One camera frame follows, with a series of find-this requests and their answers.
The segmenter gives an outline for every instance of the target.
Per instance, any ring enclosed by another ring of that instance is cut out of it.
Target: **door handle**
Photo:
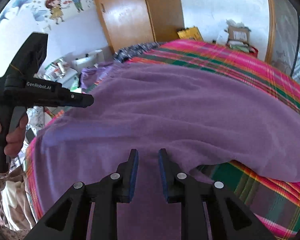
[[[105,9],[105,6],[103,5],[103,3],[101,3],[101,11],[102,11],[103,13],[106,12],[106,9]]]

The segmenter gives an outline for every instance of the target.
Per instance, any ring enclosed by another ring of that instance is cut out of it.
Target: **hand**
[[[4,153],[11,158],[17,157],[21,148],[23,147],[23,141],[25,140],[26,125],[28,123],[28,116],[25,115],[20,120],[20,125],[12,133],[9,133],[6,137],[7,145],[4,148]]]

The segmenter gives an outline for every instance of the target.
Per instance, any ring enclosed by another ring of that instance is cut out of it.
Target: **black handle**
[[[0,105],[0,173],[6,173],[9,170],[10,158],[4,154],[4,147],[7,145],[6,137],[8,133],[13,132],[18,126],[21,117],[25,114],[26,108],[23,106]]]

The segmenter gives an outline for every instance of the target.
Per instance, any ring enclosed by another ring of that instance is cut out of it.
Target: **cartoon girl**
[[[64,22],[64,20],[62,18],[63,12],[61,9],[66,9],[69,7],[62,8],[61,0],[46,0],[45,5],[48,9],[50,9],[50,13],[51,13],[50,19],[56,20],[56,25],[59,24],[58,23],[59,18],[61,19],[62,22]]]

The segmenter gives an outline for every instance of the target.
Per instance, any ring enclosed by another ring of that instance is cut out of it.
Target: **plaid fabric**
[[[234,78],[268,93],[300,114],[300,86],[279,70],[248,54],[201,41],[177,40],[130,62],[179,65]],[[40,219],[43,214],[36,196],[32,162],[34,145],[35,139],[27,150],[26,174],[31,204]],[[300,229],[300,182],[261,177],[236,161],[202,165],[198,169],[233,190],[278,239],[291,239]]]

